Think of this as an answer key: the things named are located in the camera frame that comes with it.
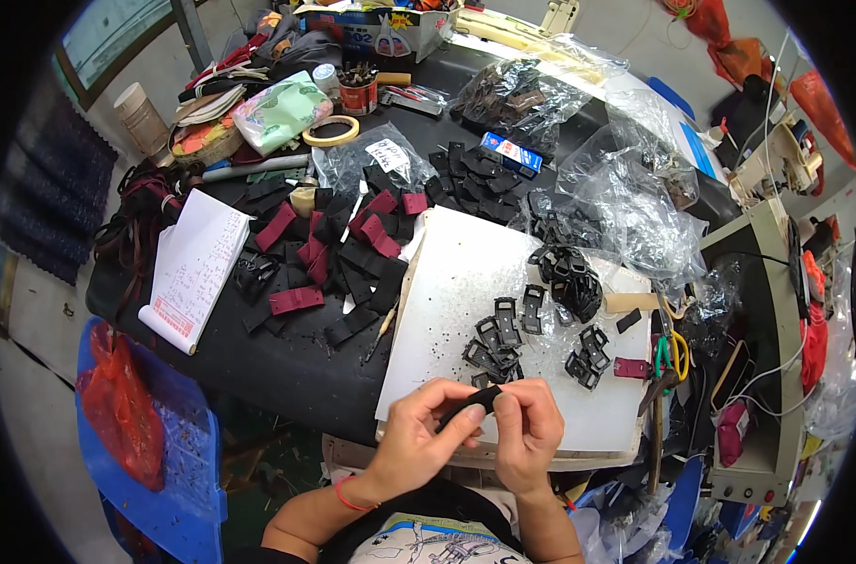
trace hand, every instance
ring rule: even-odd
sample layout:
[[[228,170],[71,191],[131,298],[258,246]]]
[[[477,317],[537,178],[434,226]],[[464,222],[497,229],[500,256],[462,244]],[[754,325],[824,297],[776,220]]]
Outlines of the hand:
[[[427,484],[453,456],[459,445],[478,446],[479,425],[485,418],[481,405],[457,413],[440,434],[439,420],[477,388],[446,378],[434,378],[390,406],[388,428],[377,454],[360,481],[361,495],[370,504],[385,502]]]
[[[548,492],[547,468],[562,440],[565,422],[542,378],[503,384],[494,399],[499,432],[494,469],[513,494]]]

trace red string bracelet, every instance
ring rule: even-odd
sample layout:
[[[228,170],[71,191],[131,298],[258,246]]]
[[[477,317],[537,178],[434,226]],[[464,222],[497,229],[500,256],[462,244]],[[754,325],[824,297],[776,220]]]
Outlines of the red string bracelet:
[[[341,493],[341,485],[344,482],[346,482],[347,480],[352,480],[354,478],[355,478],[355,476],[347,476],[346,478],[344,478],[343,480],[340,480],[340,482],[338,482],[337,484],[334,485],[334,491],[337,492],[338,499],[340,499],[344,505],[346,505],[347,507],[349,507],[350,509],[353,509],[355,511],[369,511],[369,510],[377,508],[377,506],[380,505],[381,503],[377,503],[377,504],[372,505],[370,507],[359,507],[357,505],[353,505],[352,503],[348,502],[346,500],[346,498],[343,497],[343,493]]]

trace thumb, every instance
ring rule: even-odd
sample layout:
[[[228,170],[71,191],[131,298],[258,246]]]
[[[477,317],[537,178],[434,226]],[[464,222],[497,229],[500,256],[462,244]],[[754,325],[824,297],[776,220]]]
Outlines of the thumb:
[[[498,454],[515,455],[524,450],[522,438],[522,405],[509,392],[494,398],[494,414],[497,416]]]
[[[480,403],[469,405],[457,413],[450,420],[450,423],[444,427],[444,430],[434,438],[434,447],[449,457],[456,450],[456,447],[461,445],[464,440],[471,436],[472,432],[481,426],[486,414],[484,406]]]

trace cardboard box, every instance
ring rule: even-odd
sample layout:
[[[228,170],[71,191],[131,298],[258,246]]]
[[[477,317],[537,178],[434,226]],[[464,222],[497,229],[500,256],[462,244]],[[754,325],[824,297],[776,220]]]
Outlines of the cardboard box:
[[[370,6],[361,9],[302,6],[294,15],[305,28],[327,31],[344,50],[375,59],[382,71],[410,68],[453,35],[459,10],[416,12]],[[387,58],[382,65],[380,60]]]
[[[512,169],[519,174],[534,178],[541,171],[543,159],[540,155],[523,149],[512,141],[507,141],[499,135],[487,132],[481,138],[481,151],[490,159]]]

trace white cutting board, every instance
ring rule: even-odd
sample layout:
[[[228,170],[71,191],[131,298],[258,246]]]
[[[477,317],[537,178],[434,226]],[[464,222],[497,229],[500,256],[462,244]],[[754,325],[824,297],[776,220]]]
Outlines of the white cutting board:
[[[494,315],[495,298],[515,298],[521,317],[525,285],[546,286],[541,283],[537,267],[525,263],[539,246],[540,241],[534,237],[513,229],[450,209],[434,208],[405,309],[397,321],[388,373],[375,412],[378,421],[387,421],[390,404],[422,382],[442,376],[469,384],[473,376],[482,372],[462,360],[462,351],[472,338],[478,337],[475,325]],[[590,258],[604,291],[650,291],[647,278],[598,257]],[[607,333],[610,342],[605,352],[610,358],[650,358],[649,313],[643,312],[641,321],[619,335],[615,322],[624,315],[608,316],[601,307],[591,320]],[[544,326],[540,336],[526,334],[521,322],[517,322],[525,342],[518,352],[522,354],[525,378],[545,378],[553,390],[566,421],[560,450],[631,449],[642,382],[616,378],[611,366],[597,388],[589,392],[564,368],[580,331],[587,326],[576,323],[561,327],[554,319],[549,292],[539,317]],[[485,420],[482,429],[486,433],[482,442],[497,442],[493,417]]]

